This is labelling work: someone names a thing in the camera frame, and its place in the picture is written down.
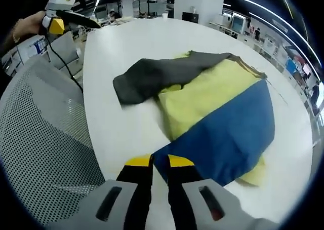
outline folded garment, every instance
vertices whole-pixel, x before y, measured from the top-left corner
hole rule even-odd
[[[174,85],[164,89],[159,98],[170,126],[170,137],[181,143],[172,142],[156,153],[156,166],[161,174],[164,166],[160,158],[171,153],[188,157],[206,178],[211,177],[221,185],[243,174],[241,179],[259,185],[265,172],[261,153],[274,138],[272,103],[264,78],[265,74],[231,55],[184,87]],[[256,90],[254,86],[259,82],[262,85]],[[215,124],[206,121],[208,118]],[[226,133],[229,128],[235,133]],[[191,144],[192,140],[201,140],[202,145],[195,148],[182,144],[186,141]]]
[[[262,79],[155,152],[154,164],[166,180],[167,155],[185,157],[203,178],[224,186],[251,171],[273,139],[272,103]]]
[[[124,74],[115,77],[113,86],[121,104],[138,104],[164,88],[191,82],[202,71],[230,56],[230,53],[190,51],[187,57],[178,59],[141,59]]]

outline black cabinet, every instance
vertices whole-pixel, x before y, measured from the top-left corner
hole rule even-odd
[[[198,23],[199,14],[182,12],[182,20]]]
[[[174,11],[169,11],[168,18],[174,18]]]

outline white pillar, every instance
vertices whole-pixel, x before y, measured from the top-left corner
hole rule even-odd
[[[123,17],[134,17],[133,0],[121,0],[121,13]]]
[[[182,20],[182,12],[192,12],[192,7],[199,14],[199,24],[207,25],[223,12],[224,0],[174,0],[174,18]]]

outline desk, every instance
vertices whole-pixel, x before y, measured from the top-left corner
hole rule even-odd
[[[241,33],[237,32],[237,31],[234,31],[234,30],[232,30],[231,28],[228,28],[228,27],[226,27],[226,26],[223,26],[223,25],[220,25],[220,24],[217,24],[217,23],[214,23],[214,22],[210,22],[209,24],[218,27],[218,30],[219,30],[219,31],[221,31],[221,28],[222,28],[222,29],[224,29],[224,30],[228,30],[230,33],[234,32],[234,33],[237,34],[237,35],[241,35]]]
[[[162,18],[134,20],[89,33],[84,60],[84,99],[93,148],[105,179],[115,179],[131,157],[152,153],[169,141],[161,112],[148,100],[121,106],[112,80],[141,58],[172,59],[178,54],[230,52],[268,76],[275,138],[265,151],[266,180],[261,187],[225,186],[254,217],[279,222],[308,182],[312,134],[308,113],[294,88],[266,59],[240,41],[191,22]],[[172,229],[167,186],[154,171],[147,229]]]

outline office chair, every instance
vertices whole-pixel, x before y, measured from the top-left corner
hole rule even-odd
[[[83,95],[41,56],[0,100],[0,157],[7,178],[41,224],[65,219],[104,178],[89,137]]]
[[[81,50],[77,48],[72,33],[69,31],[59,38],[51,42],[52,48],[58,53],[61,58],[68,65],[72,75],[77,74],[82,68],[82,60],[80,60]],[[53,66],[61,70],[63,73],[69,76],[68,70],[65,67],[61,59],[47,46],[50,62]]]

